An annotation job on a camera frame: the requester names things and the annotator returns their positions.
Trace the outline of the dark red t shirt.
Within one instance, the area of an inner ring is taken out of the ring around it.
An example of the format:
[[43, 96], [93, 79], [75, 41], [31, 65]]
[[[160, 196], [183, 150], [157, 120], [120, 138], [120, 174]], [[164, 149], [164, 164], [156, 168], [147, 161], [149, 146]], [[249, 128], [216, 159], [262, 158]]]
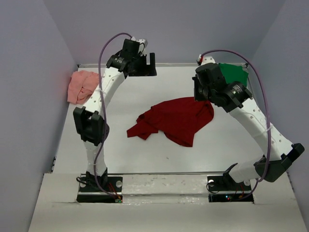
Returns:
[[210, 101], [184, 97], [161, 102], [139, 115], [127, 136], [147, 140], [151, 134], [163, 132], [174, 143], [192, 147], [195, 134], [214, 118]]

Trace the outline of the pink t shirt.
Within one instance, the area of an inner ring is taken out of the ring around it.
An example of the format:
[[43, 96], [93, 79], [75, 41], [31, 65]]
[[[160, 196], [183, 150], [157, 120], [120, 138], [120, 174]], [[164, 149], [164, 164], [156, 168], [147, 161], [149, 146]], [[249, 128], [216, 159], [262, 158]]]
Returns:
[[84, 104], [93, 94], [98, 83], [98, 73], [75, 71], [71, 75], [71, 80], [68, 86], [67, 102], [72, 104]]

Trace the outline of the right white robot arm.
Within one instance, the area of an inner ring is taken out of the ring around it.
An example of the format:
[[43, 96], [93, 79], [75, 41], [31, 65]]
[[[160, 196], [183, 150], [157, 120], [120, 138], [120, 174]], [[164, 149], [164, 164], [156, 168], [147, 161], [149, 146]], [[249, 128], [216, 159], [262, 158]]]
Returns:
[[195, 72], [195, 100], [209, 100], [222, 107], [244, 127], [263, 152], [257, 160], [232, 164], [215, 184], [234, 189], [252, 179], [275, 182], [305, 151], [302, 144], [292, 143], [267, 122], [251, 92], [239, 81], [228, 84], [219, 64], [206, 63]]

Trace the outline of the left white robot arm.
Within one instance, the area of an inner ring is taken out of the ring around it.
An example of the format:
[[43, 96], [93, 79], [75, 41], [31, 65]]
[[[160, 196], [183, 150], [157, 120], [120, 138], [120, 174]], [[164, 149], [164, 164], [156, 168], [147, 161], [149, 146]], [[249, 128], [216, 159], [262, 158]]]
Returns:
[[104, 160], [103, 145], [109, 134], [106, 108], [116, 90], [129, 76], [155, 76], [155, 54], [146, 54], [146, 39], [125, 39], [123, 47], [112, 55], [105, 70], [99, 72], [99, 84], [90, 98], [73, 111], [77, 133], [84, 143], [87, 155], [85, 177], [78, 181], [104, 191], [108, 183], [108, 169]]

